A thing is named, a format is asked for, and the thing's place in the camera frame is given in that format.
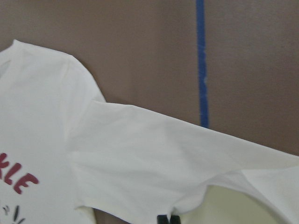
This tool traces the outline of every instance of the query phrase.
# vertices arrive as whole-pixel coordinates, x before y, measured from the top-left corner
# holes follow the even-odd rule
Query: blue tape
[[[206,40],[204,0],[196,0],[197,14],[197,46],[198,46],[198,78],[199,78],[199,105],[201,126],[209,128],[209,111],[206,89]]]

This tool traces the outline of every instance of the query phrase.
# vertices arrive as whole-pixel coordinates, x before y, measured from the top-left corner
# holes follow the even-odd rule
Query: blue stripe
[[[198,78],[199,78],[199,105],[201,126],[209,128],[209,111],[206,89],[206,41],[205,41],[205,14],[204,0],[196,0],[197,14],[197,46],[198,46]]]

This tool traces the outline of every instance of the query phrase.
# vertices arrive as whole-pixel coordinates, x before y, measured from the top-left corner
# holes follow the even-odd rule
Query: shirt
[[[133,224],[197,208],[209,185],[298,223],[299,159],[133,105],[105,102],[73,56],[14,40],[0,53],[0,223]]]

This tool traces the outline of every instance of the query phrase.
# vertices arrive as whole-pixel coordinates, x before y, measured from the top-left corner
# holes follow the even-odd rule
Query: neckline
[[[20,67],[18,51],[20,43],[16,39],[13,40],[11,46],[0,52],[0,64],[10,61],[8,68],[0,76],[0,94],[6,91],[14,82]]]

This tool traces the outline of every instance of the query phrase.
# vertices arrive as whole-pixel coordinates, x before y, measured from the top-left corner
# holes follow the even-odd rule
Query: shirt sleeve
[[[85,69],[70,71],[83,72],[67,91],[73,127],[67,150],[78,182],[77,207],[156,224],[157,215],[199,206],[209,183],[270,204],[242,172],[234,172],[299,165],[297,156],[133,105],[106,103]],[[190,194],[199,189],[199,197]]]

